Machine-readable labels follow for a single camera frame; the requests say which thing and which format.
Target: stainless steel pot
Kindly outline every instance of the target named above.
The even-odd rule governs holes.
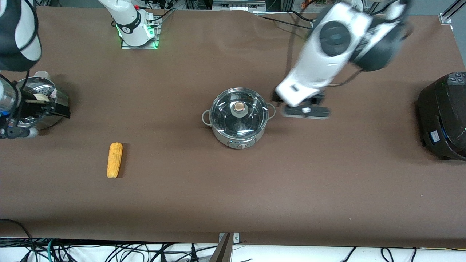
[[[20,80],[17,85],[22,86],[24,80]],[[55,86],[50,80],[49,74],[45,71],[39,71],[34,76],[29,77],[24,90],[31,94],[43,94],[55,103],[68,106],[68,95]],[[18,126],[35,127],[41,130],[56,124],[61,118],[60,116],[25,117],[18,120]]]
[[[268,107],[273,109],[269,116]],[[202,122],[212,127],[215,137],[234,149],[253,146],[264,134],[267,121],[275,116],[275,107],[247,88],[231,88],[222,92],[209,110],[202,113]],[[204,120],[209,113],[209,122]]]

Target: metal bowl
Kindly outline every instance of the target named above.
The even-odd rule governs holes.
[[[20,80],[17,86],[22,86],[24,80]],[[31,94],[46,95],[51,101],[68,106],[68,95],[47,78],[40,76],[29,77],[24,86],[24,91]],[[61,118],[60,116],[25,117],[18,120],[18,126],[25,128],[34,126],[36,129],[41,130],[56,124]]]

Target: white floor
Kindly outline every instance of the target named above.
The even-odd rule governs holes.
[[[210,247],[215,244],[196,244],[196,249]],[[158,250],[161,245],[148,245],[151,250]],[[341,262],[343,261],[351,248],[346,247],[298,247],[298,246],[260,246],[260,245],[235,245],[233,248],[232,262]],[[96,248],[72,248],[69,250],[78,262],[104,262],[108,255],[114,251],[114,247],[96,247]],[[175,244],[166,251],[191,251],[190,244]],[[211,256],[214,248],[198,252],[199,258]],[[410,262],[413,254],[412,249],[391,248],[394,262]],[[27,253],[26,248],[0,248],[0,262],[17,262]],[[173,262],[182,255],[166,254],[168,262]],[[189,256],[180,262],[189,261]],[[141,254],[133,253],[129,255],[125,262],[148,261]],[[30,255],[29,262],[35,261],[35,257]],[[40,262],[48,262],[47,259],[40,256]],[[433,250],[418,249],[415,262],[465,262],[466,251],[453,250]],[[349,262],[384,262],[379,248],[356,248]]]

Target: white label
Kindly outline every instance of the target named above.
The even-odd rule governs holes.
[[[431,132],[431,138],[432,138],[432,141],[434,141],[434,143],[440,141],[439,133],[437,132],[437,130],[435,130],[434,132]]]

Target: black circular joint cover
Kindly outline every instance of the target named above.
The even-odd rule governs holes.
[[[351,35],[346,26],[340,22],[326,23],[320,31],[322,51],[329,56],[343,54],[351,42]]]

